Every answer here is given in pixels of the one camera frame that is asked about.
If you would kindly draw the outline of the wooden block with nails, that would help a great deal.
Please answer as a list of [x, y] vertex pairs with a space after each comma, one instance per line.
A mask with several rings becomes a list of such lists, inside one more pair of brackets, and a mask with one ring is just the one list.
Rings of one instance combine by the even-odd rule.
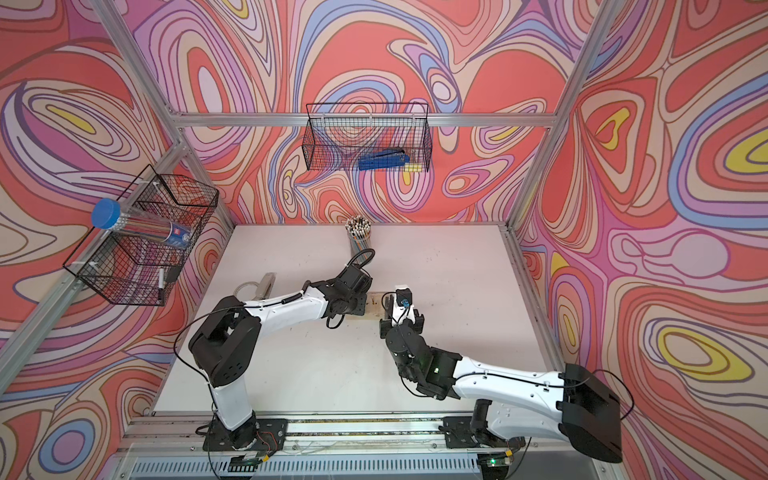
[[387, 317], [387, 305], [391, 301], [392, 293], [368, 292], [364, 313], [359, 320], [378, 321]]

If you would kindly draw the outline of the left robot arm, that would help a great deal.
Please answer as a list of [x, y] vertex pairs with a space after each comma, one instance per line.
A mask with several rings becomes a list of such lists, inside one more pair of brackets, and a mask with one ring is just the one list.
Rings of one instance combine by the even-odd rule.
[[292, 294], [249, 302], [228, 296], [205, 316], [188, 349], [207, 379], [214, 424], [224, 429], [236, 449], [257, 437], [256, 414], [243, 376], [259, 338], [304, 322], [360, 316], [372, 283], [363, 268], [348, 264], [337, 276], [307, 281]]

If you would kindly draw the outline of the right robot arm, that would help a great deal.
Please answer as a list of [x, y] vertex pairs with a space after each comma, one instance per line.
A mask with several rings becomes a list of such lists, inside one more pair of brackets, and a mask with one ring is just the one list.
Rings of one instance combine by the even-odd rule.
[[566, 439], [579, 453], [623, 461], [619, 396], [577, 364], [562, 371], [530, 372], [490, 365], [429, 346], [409, 319], [379, 321], [379, 335], [403, 381], [443, 401], [474, 400], [481, 443], [499, 446], [514, 437]]

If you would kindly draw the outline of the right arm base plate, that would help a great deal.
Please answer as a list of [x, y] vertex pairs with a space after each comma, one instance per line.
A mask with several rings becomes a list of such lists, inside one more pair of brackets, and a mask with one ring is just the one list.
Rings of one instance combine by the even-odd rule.
[[471, 416], [446, 416], [438, 430], [444, 435], [448, 449], [505, 448], [515, 452], [528, 443], [526, 437], [502, 439], [485, 427], [473, 425]]

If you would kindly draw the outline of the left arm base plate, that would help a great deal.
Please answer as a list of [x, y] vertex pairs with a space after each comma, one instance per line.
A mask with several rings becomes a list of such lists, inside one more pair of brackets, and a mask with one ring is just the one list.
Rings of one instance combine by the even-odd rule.
[[273, 454], [283, 449], [287, 427], [288, 420], [284, 418], [256, 418], [230, 431], [214, 416], [204, 434], [203, 450]]

